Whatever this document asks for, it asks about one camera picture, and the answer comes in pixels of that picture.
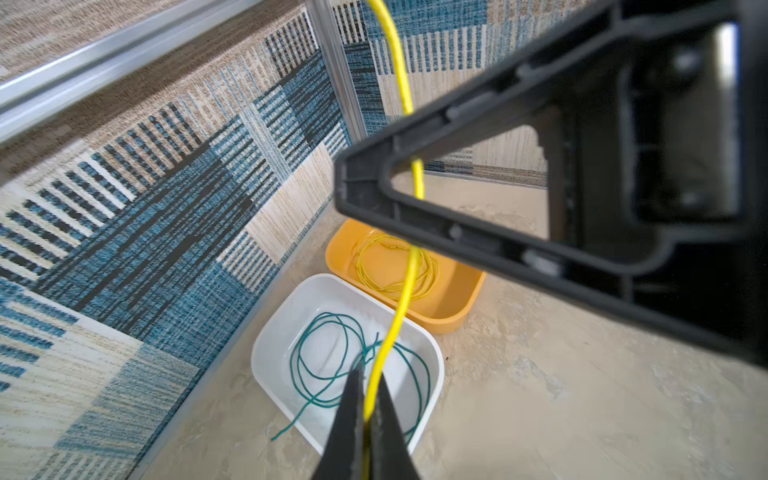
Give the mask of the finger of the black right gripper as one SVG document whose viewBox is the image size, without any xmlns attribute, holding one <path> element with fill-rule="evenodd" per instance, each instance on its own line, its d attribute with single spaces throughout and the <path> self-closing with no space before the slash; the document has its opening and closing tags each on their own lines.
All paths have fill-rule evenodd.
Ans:
<svg viewBox="0 0 768 480">
<path fill-rule="evenodd" d="M 391 176 L 519 126 L 549 236 L 396 191 Z M 343 215 L 639 328 L 767 362 L 767 5 L 597 1 L 346 150 Z"/>
</svg>

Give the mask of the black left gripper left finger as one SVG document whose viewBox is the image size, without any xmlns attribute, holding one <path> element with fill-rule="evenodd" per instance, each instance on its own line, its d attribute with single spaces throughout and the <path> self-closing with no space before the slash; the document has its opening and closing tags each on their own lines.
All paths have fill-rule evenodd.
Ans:
<svg viewBox="0 0 768 480">
<path fill-rule="evenodd" d="M 363 478 L 363 369 L 349 372 L 321 460 L 312 480 Z"/>
</svg>

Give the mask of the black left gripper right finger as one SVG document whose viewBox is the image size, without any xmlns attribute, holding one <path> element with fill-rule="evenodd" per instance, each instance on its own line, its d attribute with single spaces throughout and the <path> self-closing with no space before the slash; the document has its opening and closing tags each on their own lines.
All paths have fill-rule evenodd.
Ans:
<svg viewBox="0 0 768 480">
<path fill-rule="evenodd" d="M 369 420 L 368 478 L 372 480 L 419 480 L 411 460 L 393 400 L 384 377 Z"/>
</svg>

